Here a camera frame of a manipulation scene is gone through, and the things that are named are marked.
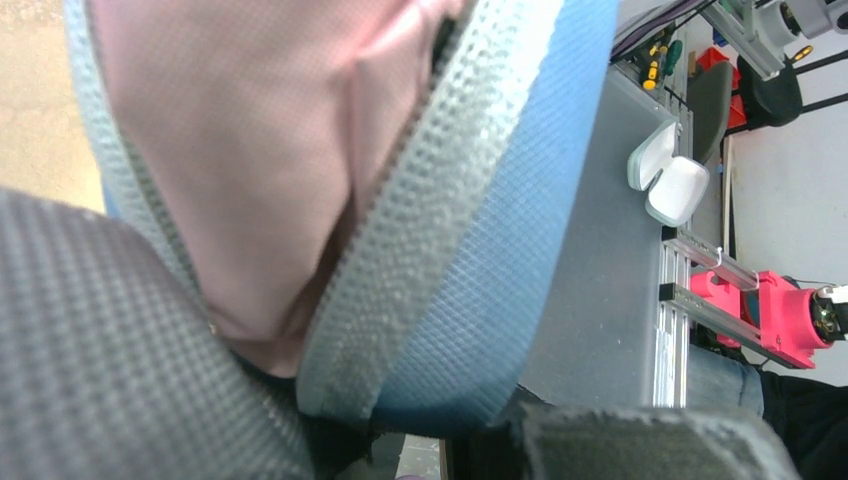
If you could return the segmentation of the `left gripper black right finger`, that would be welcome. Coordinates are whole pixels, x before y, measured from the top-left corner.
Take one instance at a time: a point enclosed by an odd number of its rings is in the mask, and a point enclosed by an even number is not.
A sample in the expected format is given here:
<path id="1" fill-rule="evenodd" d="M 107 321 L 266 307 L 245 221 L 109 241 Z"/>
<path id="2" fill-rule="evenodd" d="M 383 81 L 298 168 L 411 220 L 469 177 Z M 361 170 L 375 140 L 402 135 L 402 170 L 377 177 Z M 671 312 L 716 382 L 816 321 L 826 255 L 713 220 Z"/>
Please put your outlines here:
<path id="1" fill-rule="evenodd" d="M 592 409 L 519 401 L 450 444 L 453 479 L 796 479 L 744 410 Z"/>

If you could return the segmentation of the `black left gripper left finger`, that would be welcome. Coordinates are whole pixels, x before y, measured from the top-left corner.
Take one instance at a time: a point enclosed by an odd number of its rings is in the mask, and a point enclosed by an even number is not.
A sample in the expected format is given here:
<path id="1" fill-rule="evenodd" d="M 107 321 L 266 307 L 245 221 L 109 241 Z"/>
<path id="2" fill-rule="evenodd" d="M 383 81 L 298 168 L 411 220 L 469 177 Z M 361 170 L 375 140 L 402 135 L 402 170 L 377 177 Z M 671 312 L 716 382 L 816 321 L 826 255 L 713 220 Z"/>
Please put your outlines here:
<path id="1" fill-rule="evenodd" d="M 5 479 L 314 479 L 303 423 L 125 224 L 1 193 Z"/>

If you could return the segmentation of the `light blue glasses case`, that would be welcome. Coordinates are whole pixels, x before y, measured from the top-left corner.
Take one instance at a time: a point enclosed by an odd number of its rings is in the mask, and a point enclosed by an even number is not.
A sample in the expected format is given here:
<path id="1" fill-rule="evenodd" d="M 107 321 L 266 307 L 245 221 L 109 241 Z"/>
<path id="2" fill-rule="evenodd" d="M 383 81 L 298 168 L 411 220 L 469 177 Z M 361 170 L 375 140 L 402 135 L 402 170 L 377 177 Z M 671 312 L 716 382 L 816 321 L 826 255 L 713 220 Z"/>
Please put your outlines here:
<path id="1" fill-rule="evenodd" d="M 112 113 L 92 2 L 64 11 L 103 183 L 230 347 Z M 524 368 L 585 163 L 617 3 L 461 2 L 437 32 L 426 92 L 315 306 L 291 377 L 306 414 L 449 436 L 495 417 Z"/>

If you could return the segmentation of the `pink and black folding umbrella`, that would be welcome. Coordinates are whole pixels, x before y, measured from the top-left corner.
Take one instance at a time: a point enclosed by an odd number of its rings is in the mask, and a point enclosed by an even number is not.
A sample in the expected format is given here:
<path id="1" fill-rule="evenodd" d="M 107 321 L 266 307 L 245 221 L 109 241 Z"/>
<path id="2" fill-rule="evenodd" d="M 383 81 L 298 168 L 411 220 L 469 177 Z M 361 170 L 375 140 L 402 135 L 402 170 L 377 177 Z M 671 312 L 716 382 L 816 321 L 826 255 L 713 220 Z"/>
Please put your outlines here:
<path id="1" fill-rule="evenodd" d="M 213 325 L 295 376 L 315 306 L 461 1 L 94 1 L 112 113 Z"/>

